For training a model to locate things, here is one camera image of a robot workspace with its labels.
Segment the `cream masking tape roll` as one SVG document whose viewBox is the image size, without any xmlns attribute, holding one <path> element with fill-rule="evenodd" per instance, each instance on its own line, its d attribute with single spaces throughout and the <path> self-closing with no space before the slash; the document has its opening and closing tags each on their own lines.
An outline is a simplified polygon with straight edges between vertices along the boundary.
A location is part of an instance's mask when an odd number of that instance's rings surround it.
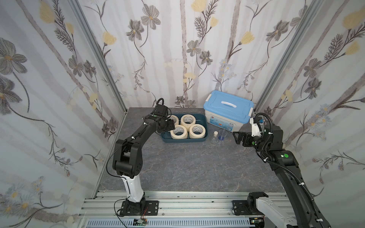
<svg viewBox="0 0 365 228">
<path fill-rule="evenodd" d="M 179 125 L 180 120 L 177 116 L 171 115 L 169 119 L 173 121 L 174 125 Z"/>
<path fill-rule="evenodd" d="M 175 129 L 170 131 L 170 135 L 174 140 L 187 139 L 188 131 L 184 126 L 176 125 Z"/>
<path fill-rule="evenodd" d="M 205 137 L 206 129 L 201 124 L 194 124 L 189 128 L 189 137 L 191 139 L 202 139 Z"/>
<path fill-rule="evenodd" d="M 186 115 L 183 115 L 181 117 L 180 123 L 187 130 L 189 130 L 191 126 L 193 126 L 194 124 L 196 124 L 196 118 L 193 115 L 186 114 Z"/>
</svg>

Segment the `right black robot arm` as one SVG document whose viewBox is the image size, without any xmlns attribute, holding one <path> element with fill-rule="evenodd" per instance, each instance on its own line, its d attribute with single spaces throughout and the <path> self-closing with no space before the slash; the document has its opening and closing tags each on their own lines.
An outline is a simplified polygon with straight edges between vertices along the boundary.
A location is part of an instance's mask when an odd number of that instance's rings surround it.
<svg viewBox="0 0 365 228">
<path fill-rule="evenodd" d="M 315 203 L 291 151 L 283 149 L 283 131 L 265 113 L 250 119 L 251 132 L 233 132 L 236 144 L 255 149 L 258 157 L 268 164 L 280 180 L 291 203 L 292 217 L 277 206 L 264 192 L 251 192 L 246 200 L 234 200 L 236 216 L 250 214 L 250 223 L 257 228 L 268 218 L 277 228 L 329 228 L 331 225 Z"/>
</svg>

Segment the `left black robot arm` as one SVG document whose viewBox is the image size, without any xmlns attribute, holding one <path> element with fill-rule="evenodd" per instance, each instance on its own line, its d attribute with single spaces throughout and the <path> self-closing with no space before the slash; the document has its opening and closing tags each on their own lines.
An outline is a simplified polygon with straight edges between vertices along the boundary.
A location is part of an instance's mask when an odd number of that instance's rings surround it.
<svg viewBox="0 0 365 228">
<path fill-rule="evenodd" d="M 142 148 L 153 134 L 175 129 L 170 116 L 170 109 L 164 105 L 164 99 L 160 98 L 154 110 L 142 118 L 141 126 L 131 136 L 117 140 L 112 168 L 117 173 L 116 177 L 123 180 L 127 191 L 127 197 L 117 213 L 118 216 L 142 215 L 145 212 L 145 192 L 139 176 L 143 167 Z"/>
</svg>

